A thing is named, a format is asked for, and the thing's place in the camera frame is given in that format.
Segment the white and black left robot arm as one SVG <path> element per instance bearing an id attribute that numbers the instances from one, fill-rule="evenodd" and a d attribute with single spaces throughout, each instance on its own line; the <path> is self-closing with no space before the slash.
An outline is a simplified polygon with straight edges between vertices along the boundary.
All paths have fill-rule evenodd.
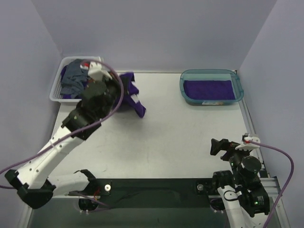
<path id="1" fill-rule="evenodd" d="M 76 147 L 86 141 L 101 123 L 112 116 L 124 96 L 121 79 L 93 81 L 48 143 L 35 156 L 4 170 L 5 179 L 19 198 L 32 209 L 46 205 L 53 196 L 83 191 L 94 179 L 88 170 L 52 177 L 52 171 Z"/>

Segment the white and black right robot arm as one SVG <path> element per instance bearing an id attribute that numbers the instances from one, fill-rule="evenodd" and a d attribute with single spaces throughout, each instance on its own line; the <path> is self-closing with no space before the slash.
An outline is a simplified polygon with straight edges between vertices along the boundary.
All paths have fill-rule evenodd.
<path id="1" fill-rule="evenodd" d="M 258 175 L 262 163 L 250 154 L 259 148 L 254 140 L 246 136 L 239 144 L 211 139 L 210 154 L 224 151 L 221 160 L 230 165 L 230 170 L 213 173 L 212 187 L 222 199 L 232 228 L 261 228 L 270 213 L 269 195 Z"/>

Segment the grey towel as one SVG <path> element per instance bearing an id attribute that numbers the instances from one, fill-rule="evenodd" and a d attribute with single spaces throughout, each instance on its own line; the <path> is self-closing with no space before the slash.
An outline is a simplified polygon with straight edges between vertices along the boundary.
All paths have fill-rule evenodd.
<path id="1" fill-rule="evenodd" d="M 75 59 L 67 65 L 66 72 L 61 80 L 61 95 L 71 95 L 71 99 L 80 99 L 87 81 L 88 69 L 81 68 L 82 59 Z"/>

